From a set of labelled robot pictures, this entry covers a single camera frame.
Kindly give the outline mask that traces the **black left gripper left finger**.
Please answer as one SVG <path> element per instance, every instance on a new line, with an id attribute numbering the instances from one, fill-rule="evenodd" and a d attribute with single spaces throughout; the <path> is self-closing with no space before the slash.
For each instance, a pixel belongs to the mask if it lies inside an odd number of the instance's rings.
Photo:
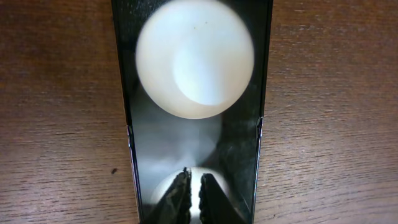
<path id="1" fill-rule="evenodd" d="M 176 175 L 142 224 L 189 224 L 192 206 L 192 172 L 186 167 Z"/>

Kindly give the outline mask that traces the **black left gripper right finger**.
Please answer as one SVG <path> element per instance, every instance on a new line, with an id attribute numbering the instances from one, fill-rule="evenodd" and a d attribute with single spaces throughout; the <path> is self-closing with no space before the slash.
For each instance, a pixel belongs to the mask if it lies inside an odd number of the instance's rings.
<path id="1" fill-rule="evenodd" d="M 202 224 L 246 224 L 212 174 L 202 175 L 199 197 Z"/>

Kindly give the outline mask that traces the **black smartphone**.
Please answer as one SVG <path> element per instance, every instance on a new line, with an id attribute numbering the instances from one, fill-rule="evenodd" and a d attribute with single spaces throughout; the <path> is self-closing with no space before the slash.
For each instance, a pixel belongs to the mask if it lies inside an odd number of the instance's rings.
<path id="1" fill-rule="evenodd" d="M 254 221 L 271 1 L 113 0 L 139 221 L 192 172 L 190 223 L 212 174 Z"/>

